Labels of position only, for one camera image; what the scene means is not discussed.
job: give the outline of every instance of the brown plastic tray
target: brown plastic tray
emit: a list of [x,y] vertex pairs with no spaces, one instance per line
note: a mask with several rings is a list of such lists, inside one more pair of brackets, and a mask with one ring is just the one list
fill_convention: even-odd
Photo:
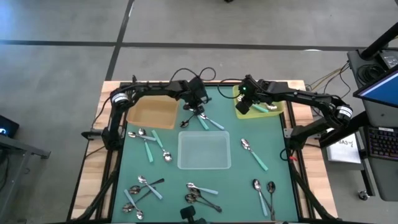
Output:
[[127,122],[136,126],[173,129],[179,101],[168,96],[144,96],[129,109]]

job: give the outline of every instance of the computer monitor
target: computer monitor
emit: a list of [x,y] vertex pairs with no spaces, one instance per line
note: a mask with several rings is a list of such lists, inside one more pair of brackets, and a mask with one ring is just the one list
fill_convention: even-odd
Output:
[[355,91],[354,97],[398,108],[398,65]]

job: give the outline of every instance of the wooden table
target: wooden table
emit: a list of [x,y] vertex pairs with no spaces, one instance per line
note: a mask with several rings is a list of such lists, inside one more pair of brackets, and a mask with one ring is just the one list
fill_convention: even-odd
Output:
[[[305,85],[303,80],[281,80],[282,82],[287,82],[290,88],[305,90]],[[99,98],[97,114],[100,112],[104,101],[109,97],[111,91],[119,87],[120,82],[104,82],[101,96]],[[309,106],[301,105],[298,103],[292,103],[293,111],[295,115],[295,120],[297,125],[307,125],[313,121],[311,108]],[[103,129],[108,125],[108,119],[111,112],[111,103],[108,102],[105,105],[103,114],[97,119],[94,128]],[[290,127],[289,113],[287,107],[284,111],[285,120],[287,127]],[[307,141],[311,144],[318,145],[318,141],[309,139]],[[87,154],[103,146],[102,140],[90,141],[88,144]],[[337,217],[337,211],[335,207],[335,202],[330,189],[329,179],[326,173],[326,167],[323,162],[322,152],[317,147],[305,146],[303,149],[303,159],[305,164],[305,169],[307,172],[308,183],[311,191],[314,193],[319,202],[324,206],[324,208],[334,217]],[[71,218],[79,217],[87,208],[87,206],[95,198],[96,194],[99,192],[101,187],[101,180],[104,171],[104,164],[106,159],[107,151],[102,149],[90,157],[86,158],[83,164],[83,169],[80,176],[80,182],[78,184],[78,190],[76,193],[76,198],[73,204],[72,216]],[[113,152],[113,163],[111,165],[111,171],[114,167],[115,158],[118,152]],[[105,197],[105,203],[103,207],[103,218],[106,218],[107,211],[109,207],[111,189],[108,191]],[[300,202],[303,209],[303,217],[308,216],[307,203],[304,193],[299,187]]]

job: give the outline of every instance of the green mat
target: green mat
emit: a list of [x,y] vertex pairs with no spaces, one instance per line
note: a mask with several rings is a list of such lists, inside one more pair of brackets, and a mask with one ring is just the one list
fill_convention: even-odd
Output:
[[[231,167],[224,170],[181,170],[177,167],[178,134],[181,131],[205,131],[196,118],[192,118],[189,127],[180,128],[179,123],[189,118],[192,114],[182,109],[175,125],[175,129],[156,129],[157,134],[166,150],[173,155],[173,161],[166,163],[162,157],[162,151],[156,142],[149,142],[149,147],[154,157],[154,162],[149,163],[144,142],[141,139],[127,137],[124,143],[123,158],[119,174],[118,189],[112,222],[181,222],[180,209],[188,204],[184,196],[188,193],[185,184],[193,182],[198,187],[217,190],[218,195],[202,192],[207,200],[219,205],[222,213],[202,205],[194,203],[195,218],[204,218],[208,222],[261,222],[271,220],[271,213],[265,217],[261,210],[259,194],[252,187],[252,180],[259,179],[263,193],[270,200],[266,189],[268,181],[274,181],[276,191],[274,193],[275,217],[277,220],[296,222],[297,211],[295,207],[292,183],[290,180],[287,162],[279,158],[279,152],[284,148],[284,139],[279,116],[270,118],[238,119],[236,117],[233,101],[223,98],[216,87],[207,87],[209,97],[212,97],[205,105],[206,115],[223,125],[229,132],[231,145]],[[231,87],[221,87],[221,91],[231,95]],[[217,127],[206,121],[210,131],[219,131]],[[128,124],[128,131],[137,132],[139,127]],[[151,128],[146,128],[151,135]],[[263,160],[268,171],[261,169],[249,151],[241,146],[241,138],[250,142],[252,150]],[[137,206],[144,212],[145,218],[140,221],[136,218],[136,211],[123,213],[122,207],[128,200],[123,192],[132,185],[141,185],[138,175],[143,175],[148,182],[154,182],[164,178],[165,182],[156,185],[163,200],[159,200],[154,194],[148,195]],[[132,195],[137,200],[148,191],[143,189],[140,194]]]

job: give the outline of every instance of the keyboard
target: keyboard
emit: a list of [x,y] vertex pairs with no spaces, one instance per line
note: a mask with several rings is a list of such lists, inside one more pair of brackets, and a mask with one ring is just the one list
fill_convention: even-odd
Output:
[[371,157],[398,161],[398,129],[368,127],[368,146]]

